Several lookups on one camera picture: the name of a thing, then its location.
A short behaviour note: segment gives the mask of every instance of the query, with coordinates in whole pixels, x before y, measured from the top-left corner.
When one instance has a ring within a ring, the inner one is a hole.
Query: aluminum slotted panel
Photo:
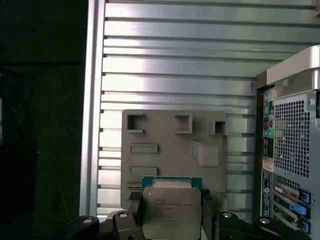
[[[87,195],[81,199],[87,199],[88,195],[90,199],[89,203],[83,200],[80,209],[90,206],[86,214],[96,215],[98,199],[100,214],[108,214],[103,208],[114,210],[120,206],[119,190],[115,189],[119,181],[108,184],[107,179],[117,175],[111,167],[116,164],[114,161],[121,160],[123,110],[221,110],[228,113],[230,131],[228,179],[239,180],[238,184],[228,184],[228,192],[232,193],[232,201],[237,197],[242,201],[234,204],[232,210],[249,218],[255,151],[254,78],[318,41],[320,25],[313,18],[311,3],[305,0],[89,2],[94,3],[91,10],[95,15],[95,21],[89,25],[96,32],[93,40],[88,37],[88,46],[94,46],[95,51],[91,68],[95,75],[86,77],[86,82],[94,82],[86,91],[94,92],[94,97],[87,96],[84,101],[94,111],[84,112],[85,118],[89,116],[92,121],[84,120],[83,135],[88,136],[89,144],[83,141],[82,176],[90,163],[91,179],[89,187],[82,184]],[[92,126],[92,131],[88,132],[85,126]],[[102,161],[106,171],[99,166]],[[98,190],[98,180],[103,181],[100,187],[110,189]]]

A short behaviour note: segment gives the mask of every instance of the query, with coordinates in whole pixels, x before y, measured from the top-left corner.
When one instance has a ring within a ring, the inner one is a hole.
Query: ventilation grille
[[[305,101],[275,106],[276,168],[309,177],[310,113],[305,112]]]
[[[294,190],[299,190],[300,188],[300,184],[296,183],[295,181],[291,181],[283,176],[279,176],[279,175],[274,175],[274,180],[277,181],[280,184],[286,185],[289,188],[292,188]]]

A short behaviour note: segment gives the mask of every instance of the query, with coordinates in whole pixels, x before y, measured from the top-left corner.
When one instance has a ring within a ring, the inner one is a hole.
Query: screw head
[[[92,222],[92,219],[91,218],[86,218],[85,220],[83,220],[83,223],[84,224],[89,224]]]
[[[266,218],[261,218],[260,222],[263,223],[263,224],[269,224],[270,223],[270,221],[268,219],[266,219]]]
[[[122,213],[119,214],[120,218],[125,218],[127,216],[128,216],[128,213],[126,213],[126,212],[122,212]]]
[[[232,214],[230,212],[225,212],[223,216],[228,219],[232,217]]]

